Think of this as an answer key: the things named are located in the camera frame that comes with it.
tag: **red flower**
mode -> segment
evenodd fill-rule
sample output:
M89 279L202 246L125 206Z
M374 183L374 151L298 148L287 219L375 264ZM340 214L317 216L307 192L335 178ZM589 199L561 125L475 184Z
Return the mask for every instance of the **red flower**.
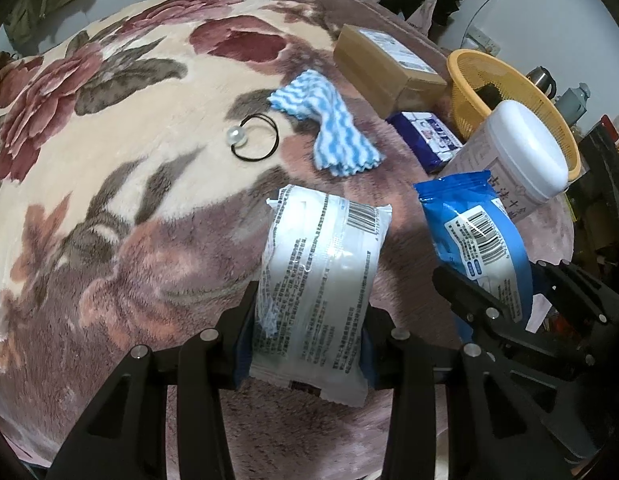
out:
M70 57L46 66L23 91L0 126L0 180L22 180L38 159L40 147L67 124L76 92L102 64L98 43L87 43Z
M132 16L116 31L116 35L147 32L165 23L194 22L219 18L229 13L229 6L244 0L166 0Z
M274 61L287 46L280 31L255 16L209 20L190 35L196 54L228 57L237 61Z
M7 108L42 65L42 56L13 62L0 71L0 108Z

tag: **white lid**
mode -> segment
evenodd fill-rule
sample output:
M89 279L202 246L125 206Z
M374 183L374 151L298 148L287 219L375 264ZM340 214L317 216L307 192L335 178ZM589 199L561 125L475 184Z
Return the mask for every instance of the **white lid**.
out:
M532 198L545 202L567 187L567 161L547 126L518 101L503 101L487 131L513 176Z

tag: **yellow plastic basket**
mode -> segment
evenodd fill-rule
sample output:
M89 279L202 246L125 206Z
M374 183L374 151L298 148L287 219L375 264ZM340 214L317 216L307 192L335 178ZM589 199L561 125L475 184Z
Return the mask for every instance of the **yellow plastic basket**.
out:
M475 90L486 84L496 86L503 99L524 104L534 112L558 141L565 155L569 179L575 180L581 171L581 157L567 123L547 96L515 68L496 57L477 50L460 49L447 60L451 75L451 105L454 119L467 140L492 112Z

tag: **bed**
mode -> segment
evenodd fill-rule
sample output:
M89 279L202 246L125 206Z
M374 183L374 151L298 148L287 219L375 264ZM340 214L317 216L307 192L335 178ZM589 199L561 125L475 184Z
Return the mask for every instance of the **bed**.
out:
M237 304L259 272L265 199L289 183L390 203L371 303L427 342L458 346L412 189L427 176L335 67L344 23L390 33L449 80L433 43L363 0L147 0L0 72L0 429L22 459L49 465L132 346L178 345ZM308 68L333 81L384 153L378 168L315 170L318 125L269 110L267 96ZM434 111L450 120L448 95ZM253 112L281 137L257 163L225 141ZM254 130L241 153L272 140ZM530 259L571 257L562 198L518 227ZM388 392L354 409L248 380L222 404L238 479L353 480L381 468Z

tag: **silver bolt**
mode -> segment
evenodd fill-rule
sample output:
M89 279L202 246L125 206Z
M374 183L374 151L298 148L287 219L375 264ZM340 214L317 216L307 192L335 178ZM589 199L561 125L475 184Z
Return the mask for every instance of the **silver bolt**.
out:
M498 316L500 316L500 312L498 312L497 308L494 308L493 306L489 307L485 313L487 314L487 317L489 319L496 319Z
M145 345L136 345L131 349L130 353L134 359L141 359L149 353L149 348Z
M478 357L480 356L481 349L476 343L467 343L463 347L463 351L470 357Z
M215 341L218 339L218 330L215 328L206 328L202 332L200 332L200 338L203 341Z
M407 330L406 328L393 328L391 330L391 336L396 341L406 341L407 339L409 339L409 335L409 330Z

